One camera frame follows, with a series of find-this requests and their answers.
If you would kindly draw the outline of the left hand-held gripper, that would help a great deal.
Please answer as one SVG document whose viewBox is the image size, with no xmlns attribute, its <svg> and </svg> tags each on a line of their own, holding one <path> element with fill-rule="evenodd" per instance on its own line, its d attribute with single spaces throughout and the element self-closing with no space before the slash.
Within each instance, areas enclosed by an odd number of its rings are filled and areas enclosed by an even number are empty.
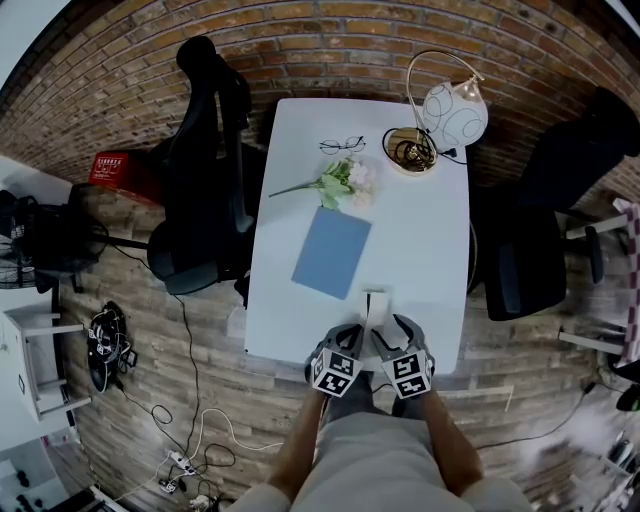
<svg viewBox="0 0 640 512">
<path fill-rule="evenodd" d="M 331 328 L 308 361 L 308 382 L 318 391 L 341 398 L 363 368 L 364 328 L 358 323 Z"/>
</svg>

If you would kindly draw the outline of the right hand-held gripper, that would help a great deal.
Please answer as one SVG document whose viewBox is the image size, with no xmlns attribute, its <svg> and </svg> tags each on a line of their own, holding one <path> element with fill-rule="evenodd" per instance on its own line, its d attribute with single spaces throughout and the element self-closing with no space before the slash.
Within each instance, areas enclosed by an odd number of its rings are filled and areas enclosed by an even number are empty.
<svg viewBox="0 0 640 512">
<path fill-rule="evenodd" d="M 376 329 L 370 331 L 370 337 L 397 396 L 408 399 L 432 389 L 435 359 L 427 349 L 422 328 L 416 322 L 401 314 L 394 314 L 393 318 L 407 337 L 405 350 L 391 347 Z"/>
</svg>

